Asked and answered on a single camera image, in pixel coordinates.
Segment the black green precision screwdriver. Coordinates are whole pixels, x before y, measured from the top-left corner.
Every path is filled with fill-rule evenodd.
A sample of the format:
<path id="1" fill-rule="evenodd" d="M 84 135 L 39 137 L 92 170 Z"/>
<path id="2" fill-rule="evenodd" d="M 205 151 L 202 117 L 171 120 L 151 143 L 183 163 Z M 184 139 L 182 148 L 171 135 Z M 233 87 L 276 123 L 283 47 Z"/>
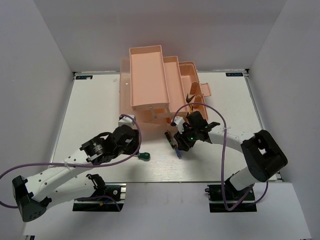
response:
<path id="1" fill-rule="evenodd" d="M 173 142 L 170 133 L 169 133 L 168 131 L 166 131 L 166 132 L 164 133 L 164 135 L 165 135 L 166 139 L 168 140 L 171 148 L 172 148 L 172 149 L 175 149 L 176 145 L 175 145 L 175 143 Z"/>

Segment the stubby dark green screwdriver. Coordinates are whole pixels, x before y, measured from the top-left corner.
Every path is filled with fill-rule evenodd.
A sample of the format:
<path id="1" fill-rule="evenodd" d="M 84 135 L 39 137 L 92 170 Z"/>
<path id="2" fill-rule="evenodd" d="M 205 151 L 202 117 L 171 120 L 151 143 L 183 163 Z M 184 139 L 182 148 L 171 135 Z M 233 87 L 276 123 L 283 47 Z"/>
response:
<path id="1" fill-rule="evenodd" d="M 149 161 L 151 158 L 150 153 L 148 152 L 139 152 L 138 154 L 135 155 L 139 160 L 143 160 L 145 162 Z"/>

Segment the blue handled small screwdriver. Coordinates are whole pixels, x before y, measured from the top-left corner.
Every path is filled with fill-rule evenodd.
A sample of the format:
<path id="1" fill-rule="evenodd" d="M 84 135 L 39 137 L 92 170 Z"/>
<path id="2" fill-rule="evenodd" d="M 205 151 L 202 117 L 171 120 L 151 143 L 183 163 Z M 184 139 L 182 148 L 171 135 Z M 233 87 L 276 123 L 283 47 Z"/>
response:
<path id="1" fill-rule="evenodd" d="M 180 152 L 180 150 L 178 149 L 177 146 L 175 146 L 175 152 L 176 152 L 177 157 L 178 157 L 179 159 L 182 159 L 182 154 L 181 154 L 181 152 Z"/>

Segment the yellow long nose pliers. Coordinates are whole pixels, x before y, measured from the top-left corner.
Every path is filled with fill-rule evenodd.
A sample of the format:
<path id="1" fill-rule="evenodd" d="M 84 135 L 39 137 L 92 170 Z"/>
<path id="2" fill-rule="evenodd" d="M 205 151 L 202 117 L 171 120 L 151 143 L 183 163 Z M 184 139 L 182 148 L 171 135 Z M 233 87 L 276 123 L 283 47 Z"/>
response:
<path id="1" fill-rule="evenodd" d="M 195 96 L 194 95 L 189 95 L 189 93 L 186 95 L 186 99 L 185 99 L 186 103 L 190 104 L 190 105 L 188 105 L 189 111 L 187 112 L 187 116 L 190 115 L 194 111 L 194 107 L 191 104 L 193 102 L 194 98 L 195 98 Z"/>

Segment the pink plastic toolbox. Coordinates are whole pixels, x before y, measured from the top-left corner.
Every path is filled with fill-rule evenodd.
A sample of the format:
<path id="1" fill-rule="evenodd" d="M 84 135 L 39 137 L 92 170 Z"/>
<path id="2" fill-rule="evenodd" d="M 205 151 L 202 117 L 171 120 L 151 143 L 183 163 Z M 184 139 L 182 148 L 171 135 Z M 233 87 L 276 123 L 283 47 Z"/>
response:
<path id="1" fill-rule="evenodd" d="M 205 98 L 210 85 L 201 83 L 192 61 L 164 56 L 161 45 L 132 47 L 121 60 L 119 112 L 135 115 L 140 126 L 169 124 L 174 114 L 185 118 L 189 111 L 186 96 L 194 95 L 193 111 L 208 119 Z"/>

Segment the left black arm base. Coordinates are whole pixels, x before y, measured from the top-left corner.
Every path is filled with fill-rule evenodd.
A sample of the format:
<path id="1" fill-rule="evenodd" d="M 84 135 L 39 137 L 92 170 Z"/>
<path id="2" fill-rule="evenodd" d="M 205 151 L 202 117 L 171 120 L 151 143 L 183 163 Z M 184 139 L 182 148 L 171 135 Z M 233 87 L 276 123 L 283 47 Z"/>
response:
<path id="1" fill-rule="evenodd" d="M 91 197 L 74 200 L 73 212 L 120 212 L 126 198 L 125 183 L 105 184 L 105 190 L 101 193 L 95 192 Z"/>

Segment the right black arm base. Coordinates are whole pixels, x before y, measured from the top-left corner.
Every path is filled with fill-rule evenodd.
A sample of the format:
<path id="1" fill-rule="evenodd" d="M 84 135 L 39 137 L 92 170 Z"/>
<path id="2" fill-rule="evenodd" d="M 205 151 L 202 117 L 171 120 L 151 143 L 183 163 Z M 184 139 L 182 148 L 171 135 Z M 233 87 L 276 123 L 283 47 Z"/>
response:
<path id="1" fill-rule="evenodd" d="M 236 202 L 240 200 L 240 198 L 246 193 L 246 191 L 250 189 L 246 187 L 241 191 L 237 191 L 236 193 L 225 187 L 225 197 L 226 203 L 229 208 L 231 208 Z M 208 196 L 209 201 L 209 211 L 210 213 L 253 213 L 257 212 L 257 206 L 255 204 L 256 197 L 254 190 L 251 189 L 248 195 L 244 198 L 244 200 L 232 211 L 227 211 L 222 196 L 222 190 L 220 184 L 211 184 L 207 185 L 204 189 L 204 192 Z"/>

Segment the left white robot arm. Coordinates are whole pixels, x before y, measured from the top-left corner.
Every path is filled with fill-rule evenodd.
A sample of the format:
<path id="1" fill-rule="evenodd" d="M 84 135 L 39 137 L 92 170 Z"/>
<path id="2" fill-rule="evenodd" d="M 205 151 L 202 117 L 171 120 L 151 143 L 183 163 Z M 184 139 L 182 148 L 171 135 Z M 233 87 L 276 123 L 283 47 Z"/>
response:
<path id="1" fill-rule="evenodd" d="M 12 180 L 13 196 L 23 222 L 31 222 L 48 209 L 77 199 L 108 197 L 101 176 L 88 171 L 106 166 L 119 155 L 134 155 L 141 144 L 141 133 L 128 125 L 112 133 L 101 133 L 81 145 L 63 162 L 33 176 Z"/>

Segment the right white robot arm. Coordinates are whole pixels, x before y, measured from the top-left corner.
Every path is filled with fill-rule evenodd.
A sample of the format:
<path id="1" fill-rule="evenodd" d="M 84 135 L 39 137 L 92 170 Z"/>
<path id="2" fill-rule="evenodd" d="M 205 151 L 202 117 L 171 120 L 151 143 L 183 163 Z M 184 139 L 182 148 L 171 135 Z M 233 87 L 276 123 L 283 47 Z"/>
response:
<path id="1" fill-rule="evenodd" d="M 180 151 L 189 151 L 196 143 L 223 145 L 243 154 L 246 167 L 231 175 L 224 182 L 226 195 L 236 200 L 250 185 L 268 181 L 288 164 L 288 159 L 266 130 L 246 133 L 227 129 L 218 122 L 208 123 L 199 111 L 189 114 L 186 119 L 177 116 L 171 123 L 177 127 L 174 139 Z"/>

